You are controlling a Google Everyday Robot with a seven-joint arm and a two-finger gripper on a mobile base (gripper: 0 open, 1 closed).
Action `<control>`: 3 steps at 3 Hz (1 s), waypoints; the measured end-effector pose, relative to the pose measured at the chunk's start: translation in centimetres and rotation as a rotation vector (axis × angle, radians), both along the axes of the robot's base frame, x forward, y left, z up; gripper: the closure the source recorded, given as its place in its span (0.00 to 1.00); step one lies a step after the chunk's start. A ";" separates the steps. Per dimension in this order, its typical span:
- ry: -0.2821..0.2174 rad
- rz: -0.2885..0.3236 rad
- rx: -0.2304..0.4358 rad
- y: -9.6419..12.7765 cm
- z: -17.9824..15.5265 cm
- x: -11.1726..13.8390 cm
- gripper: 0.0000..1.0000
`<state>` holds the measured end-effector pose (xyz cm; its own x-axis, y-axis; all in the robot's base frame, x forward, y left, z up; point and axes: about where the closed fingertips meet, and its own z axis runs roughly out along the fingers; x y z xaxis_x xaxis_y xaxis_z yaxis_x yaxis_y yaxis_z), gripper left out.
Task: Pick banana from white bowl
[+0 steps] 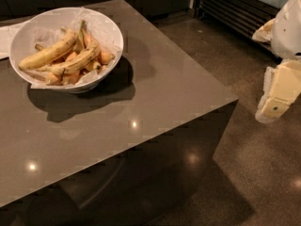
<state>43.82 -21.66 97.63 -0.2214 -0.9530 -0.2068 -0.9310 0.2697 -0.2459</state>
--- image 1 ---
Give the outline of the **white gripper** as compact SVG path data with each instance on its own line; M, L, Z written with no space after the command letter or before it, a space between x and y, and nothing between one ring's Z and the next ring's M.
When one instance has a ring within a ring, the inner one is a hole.
M277 14L258 28L252 40L270 42L273 53L284 60L267 67L263 95L255 119L261 123L278 120L301 94L301 0L288 0Z

